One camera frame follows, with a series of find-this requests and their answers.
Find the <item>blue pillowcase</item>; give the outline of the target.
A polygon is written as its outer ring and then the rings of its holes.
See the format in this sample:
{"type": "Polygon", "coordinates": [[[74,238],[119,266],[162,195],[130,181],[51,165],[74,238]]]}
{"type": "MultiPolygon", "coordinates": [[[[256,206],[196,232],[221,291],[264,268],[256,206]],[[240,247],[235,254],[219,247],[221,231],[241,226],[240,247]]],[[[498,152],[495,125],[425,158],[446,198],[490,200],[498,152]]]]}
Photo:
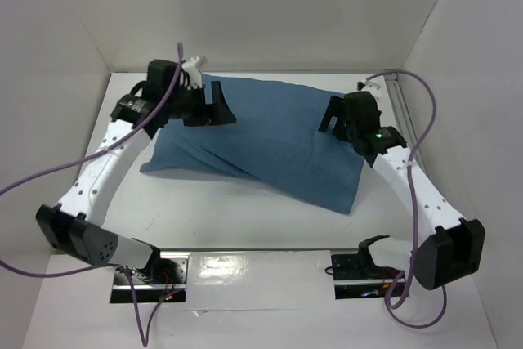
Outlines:
{"type": "Polygon", "coordinates": [[[259,181],[303,202],[350,213],[364,160],[319,132],[334,92],[280,81],[219,77],[236,123],[160,130],[145,174],[185,169],[259,181]]]}

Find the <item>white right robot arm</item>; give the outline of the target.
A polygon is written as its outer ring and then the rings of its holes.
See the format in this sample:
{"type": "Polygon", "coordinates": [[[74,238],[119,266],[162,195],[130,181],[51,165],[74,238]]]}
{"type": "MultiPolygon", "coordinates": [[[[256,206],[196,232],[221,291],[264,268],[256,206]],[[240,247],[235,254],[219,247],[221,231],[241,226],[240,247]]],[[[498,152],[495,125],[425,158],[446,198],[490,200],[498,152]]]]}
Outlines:
{"type": "Polygon", "coordinates": [[[413,240],[379,235],[360,242],[358,271],[374,277],[384,267],[403,270],[425,289],[476,273],[485,242],[479,220],[467,220],[438,191],[399,131],[380,123],[381,110],[370,92],[332,96],[319,130],[348,142],[395,191],[413,215],[413,240]]]}

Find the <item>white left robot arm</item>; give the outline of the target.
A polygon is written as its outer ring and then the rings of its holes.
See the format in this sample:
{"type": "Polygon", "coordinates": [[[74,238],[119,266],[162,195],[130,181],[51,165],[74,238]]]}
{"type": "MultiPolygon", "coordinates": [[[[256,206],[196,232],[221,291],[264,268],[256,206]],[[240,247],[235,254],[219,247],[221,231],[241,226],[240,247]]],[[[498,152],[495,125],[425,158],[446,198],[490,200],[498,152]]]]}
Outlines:
{"type": "Polygon", "coordinates": [[[42,205],[36,220],[50,245],[90,266],[125,266],[150,283],[176,270],[159,248],[106,230],[110,203],[140,153],[169,120],[186,127],[235,123],[221,84],[211,83],[205,100],[201,69],[206,60],[152,60],[146,79],[122,96],[110,114],[102,142],[72,187],[53,205],[42,205]]]}

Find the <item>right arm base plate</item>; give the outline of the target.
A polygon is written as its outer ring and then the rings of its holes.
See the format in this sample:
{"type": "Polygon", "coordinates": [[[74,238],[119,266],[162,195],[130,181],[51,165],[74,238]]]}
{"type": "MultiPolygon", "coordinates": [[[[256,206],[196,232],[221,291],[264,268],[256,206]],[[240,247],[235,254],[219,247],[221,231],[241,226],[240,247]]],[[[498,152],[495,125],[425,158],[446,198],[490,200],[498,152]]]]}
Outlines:
{"type": "Polygon", "coordinates": [[[399,274],[390,267],[366,270],[356,252],[332,254],[324,272],[333,278],[337,300],[383,298],[399,274]]]}

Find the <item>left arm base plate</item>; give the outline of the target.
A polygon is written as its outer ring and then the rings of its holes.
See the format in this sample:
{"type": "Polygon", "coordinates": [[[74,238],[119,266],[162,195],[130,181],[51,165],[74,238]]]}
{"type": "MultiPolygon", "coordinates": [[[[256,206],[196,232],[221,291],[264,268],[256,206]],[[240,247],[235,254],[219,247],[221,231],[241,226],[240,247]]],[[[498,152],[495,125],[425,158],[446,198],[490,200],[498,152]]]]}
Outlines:
{"type": "MultiPolygon", "coordinates": [[[[168,260],[154,275],[146,275],[136,268],[129,270],[138,303],[152,304],[161,298],[165,302],[185,302],[187,273],[190,254],[185,252],[162,251],[161,258],[168,260]]],[[[110,292],[111,304],[131,304],[132,288],[125,272],[114,272],[110,292]]]]}

